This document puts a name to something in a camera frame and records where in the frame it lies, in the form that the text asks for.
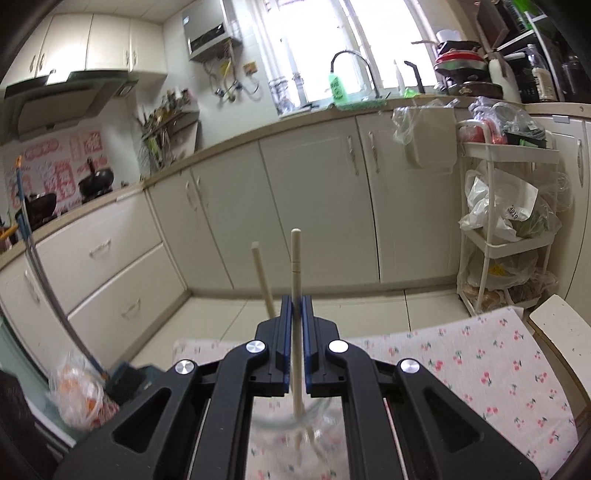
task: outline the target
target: tablecloth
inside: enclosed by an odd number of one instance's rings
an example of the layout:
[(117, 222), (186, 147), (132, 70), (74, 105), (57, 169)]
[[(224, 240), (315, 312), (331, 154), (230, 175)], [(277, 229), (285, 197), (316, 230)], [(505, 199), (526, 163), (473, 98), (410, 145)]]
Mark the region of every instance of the tablecloth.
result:
[[(348, 341), (377, 360), (395, 364), (410, 357), (421, 362), (531, 459), (543, 479), (554, 475), (577, 444), (564, 391), (537, 343), (510, 308), (409, 333)], [(198, 364), (215, 361), (237, 344), (180, 339), (173, 347), (173, 362), (185, 358)], [(292, 412), (289, 395), (255, 400), (254, 415), (286, 416)], [(286, 468), (285, 461), (258, 447), (252, 438), (246, 470), (249, 480), (297, 476), (297, 468)], [(334, 455), (321, 462), (309, 478), (348, 480), (346, 451), (344, 459)]]

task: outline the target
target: metal bolt head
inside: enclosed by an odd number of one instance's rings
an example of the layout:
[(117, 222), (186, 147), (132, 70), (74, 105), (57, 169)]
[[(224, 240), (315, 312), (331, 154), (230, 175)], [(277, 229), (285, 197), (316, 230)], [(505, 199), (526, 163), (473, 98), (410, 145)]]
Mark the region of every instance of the metal bolt head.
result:
[(246, 350), (250, 353), (260, 353), (266, 347), (265, 342), (261, 342), (260, 340), (252, 340), (246, 344)]
[(349, 349), (349, 344), (344, 340), (333, 340), (329, 343), (329, 350), (334, 353), (345, 353)]
[(421, 368), (421, 365), (412, 358), (407, 358), (400, 362), (400, 370), (406, 374), (415, 374), (418, 372), (419, 368)]
[(195, 364), (191, 360), (180, 360), (174, 366), (178, 374), (187, 375), (195, 370)]

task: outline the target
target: range hood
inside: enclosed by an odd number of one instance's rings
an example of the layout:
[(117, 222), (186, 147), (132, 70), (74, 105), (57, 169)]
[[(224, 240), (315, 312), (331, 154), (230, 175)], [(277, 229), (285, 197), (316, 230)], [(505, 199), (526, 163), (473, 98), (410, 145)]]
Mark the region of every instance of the range hood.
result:
[(70, 72), (15, 83), (6, 88), (0, 116), (0, 144), (28, 140), (73, 127), (100, 113), (114, 96), (126, 95), (135, 82), (120, 70)]

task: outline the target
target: plastic bag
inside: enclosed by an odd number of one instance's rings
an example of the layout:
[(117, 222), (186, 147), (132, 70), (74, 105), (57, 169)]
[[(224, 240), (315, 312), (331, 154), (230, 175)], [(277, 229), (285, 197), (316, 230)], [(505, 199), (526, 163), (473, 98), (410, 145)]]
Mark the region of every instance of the plastic bag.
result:
[(531, 278), (523, 285), (511, 287), (509, 295), (514, 303), (533, 300), (542, 295), (552, 296), (558, 290), (558, 278), (551, 272), (536, 268)]
[(573, 190), (569, 176), (561, 171), (550, 170), (549, 168), (538, 167), (528, 173), (525, 177), (538, 189), (541, 196), (548, 205), (553, 206), (554, 213), (564, 212), (573, 205)]
[(421, 122), (425, 109), (453, 108), (457, 103), (457, 99), (449, 103), (443, 103), (440, 99), (435, 99), (426, 105), (395, 108), (392, 113), (394, 141), (402, 145), (408, 145), (413, 141), (414, 129)]
[[(509, 257), (491, 258), (486, 275), (486, 288), (504, 290), (526, 283), (535, 273), (538, 262), (537, 250), (530, 250)], [(467, 282), (473, 287), (480, 287), (484, 255), (478, 251), (470, 260)]]
[(119, 411), (86, 358), (77, 352), (70, 352), (63, 367), (52, 372), (49, 390), (49, 399), (57, 406), (60, 417), (77, 430), (100, 427)]
[(512, 220), (511, 225), (519, 238), (536, 238), (546, 232), (558, 232), (562, 227), (562, 222), (554, 214), (548, 203), (538, 197), (531, 216), (522, 222)]
[[(544, 140), (546, 138), (544, 127), (537, 124), (524, 109), (510, 103), (480, 96), (468, 107), (468, 110), (472, 113), (473, 118), (492, 122), (495, 131), (501, 137), (505, 137), (504, 133), (508, 132), (535, 140)], [(496, 133), (493, 133), (493, 143), (495, 143), (495, 135)], [(484, 142), (484, 138), (471, 141)]]
[[(478, 170), (466, 173), (466, 198), (470, 213), (460, 220), (462, 230), (488, 229), (488, 184), (486, 182), (486, 163), (481, 162)], [(519, 241), (512, 221), (527, 220), (535, 205), (538, 189), (515, 175), (495, 168), (495, 213), (496, 225), (493, 234), (509, 242)]]

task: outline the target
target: white cabinet door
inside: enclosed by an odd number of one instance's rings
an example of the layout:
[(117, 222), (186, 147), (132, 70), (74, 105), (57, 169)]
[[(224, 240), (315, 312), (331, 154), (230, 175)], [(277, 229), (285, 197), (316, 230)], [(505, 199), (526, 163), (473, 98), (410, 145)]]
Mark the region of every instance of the white cabinet door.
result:
[[(586, 136), (583, 139), (583, 155), (582, 155), (582, 169), (583, 169), (583, 177), (584, 177), (584, 185), (586, 186), (586, 192), (589, 192), (589, 169), (591, 167), (590, 161), (590, 151), (589, 145), (591, 145), (591, 122), (585, 121), (584, 127), (586, 130)], [(571, 180), (573, 183), (573, 187), (579, 187), (580, 184), (577, 184), (577, 177), (573, 178), (571, 176)], [(588, 210), (588, 205), (585, 202), (583, 204), (582, 201), (579, 202), (578, 209), (575, 210), (576, 217), (573, 219), (576, 226), (577, 226), (577, 233), (578, 231), (583, 231), (584, 228), (584, 238), (582, 240), (583, 245), (580, 250), (580, 255), (578, 256), (578, 262), (576, 263), (576, 269), (574, 271), (573, 281), (570, 284), (570, 288), (566, 295), (565, 300), (571, 305), (575, 311), (581, 315), (584, 320), (591, 325), (591, 294), (589, 294), (589, 285), (591, 284), (591, 212)], [(556, 248), (554, 247), (556, 244), (556, 240), (552, 245), (552, 253), (550, 254), (550, 262), (553, 260), (553, 256), (557, 254)]]
[(379, 282), (374, 214), (355, 119), (261, 140), (285, 237), (302, 230), (302, 282), (334, 289)]
[(25, 255), (0, 272), (0, 299), (10, 326), (46, 375), (76, 346), (45, 298)]
[(232, 283), (207, 224), (191, 171), (183, 170), (159, 181), (149, 192), (164, 237), (188, 287), (231, 290)]
[(167, 73), (162, 25), (131, 19), (131, 70)]
[(0, 84), (0, 88), (6, 88), (8, 85), (22, 82), (35, 76), (37, 64), (39, 63), (39, 52), (41, 51), (41, 45), (43, 44), (43, 39), (45, 38), (50, 22), (51, 17), (45, 17), (41, 20), (39, 26), (18, 52), (17, 58), (10, 65), (6, 76)]
[(401, 287), (457, 274), (460, 181), (413, 168), (393, 139), (391, 115), (357, 117), (371, 188), (382, 283)]
[(129, 18), (95, 14), (90, 25), (86, 70), (129, 70)]
[(196, 164), (193, 176), (234, 289), (259, 292), (254, 241), (261, 243), (269, 286), (288, 289), (290, 257), (258, 143)]
[(41, 48), (37, 76), (84, 70), (92, 14), (54, 15)]
[(570, 295), (567, 296), (567, 294), (569, 288), (574, 287), (574, 281), (572, 280), (579, 260), (581, 245), (583, 244), (585, 221), (587, 219), (589, 146), (582, 120), (570, 119), (569, 124), (564, 124), (554, 122), (551, 117), (536, 117), (535, 121), (554, 134), (557, 143), (556, 148), (560, 150), (559, 169), (569, 175), (573, 189), (573, 206), (565, 212), (558, 213), (562, 228), (554, 238), (550, 251), (550, 261), (548, 262), (548, 269), (558, 276), (558, 295), (570, 303)]

